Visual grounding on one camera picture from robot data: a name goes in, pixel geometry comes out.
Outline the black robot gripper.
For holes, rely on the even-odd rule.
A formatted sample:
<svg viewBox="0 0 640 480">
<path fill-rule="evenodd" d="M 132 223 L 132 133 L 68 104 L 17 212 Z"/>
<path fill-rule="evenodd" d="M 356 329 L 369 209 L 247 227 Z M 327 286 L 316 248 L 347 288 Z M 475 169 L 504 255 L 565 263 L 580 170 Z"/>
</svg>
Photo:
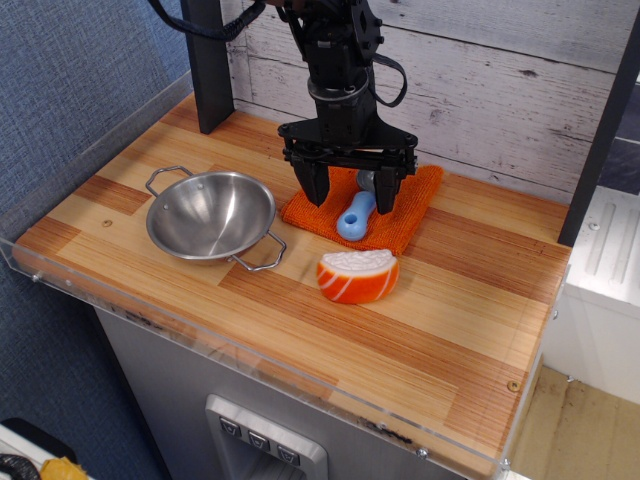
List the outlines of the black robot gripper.
<svg viewBox="0 0 640 480">
<path fill-rule="evenodd" d="M 331 166 L 372 170 L 377 212 L 390 213 L 405 175 L 416 173 L 417 137 L 383 121 L 369 97 L 359 104 L 317 106 L 316 118 L 278 128 L 285 159 L 307 199 L 315 206 L 325 202 Z"/>
</svg>

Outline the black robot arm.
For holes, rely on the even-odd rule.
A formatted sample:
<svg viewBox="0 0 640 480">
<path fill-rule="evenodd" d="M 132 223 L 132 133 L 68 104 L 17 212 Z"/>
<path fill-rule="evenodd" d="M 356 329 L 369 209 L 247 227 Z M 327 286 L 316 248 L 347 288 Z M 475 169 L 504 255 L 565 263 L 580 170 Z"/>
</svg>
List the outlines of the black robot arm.
<svg viewBox="0 0 640 480">
<path fill-rule="evenodd" d="M 370 171 L 377 210 L 394 208 L 402 181 L 417 169 L 415 135 L 378 115 L 374 66 L 399 70 L 378 54 L 382 21 L 365 1 L 277 1 L 309 69 L 307 88 L 317 116 L 283 124 L 284 157 L 314 205 L 326 200 L 332 167 Z"/>
</svg>

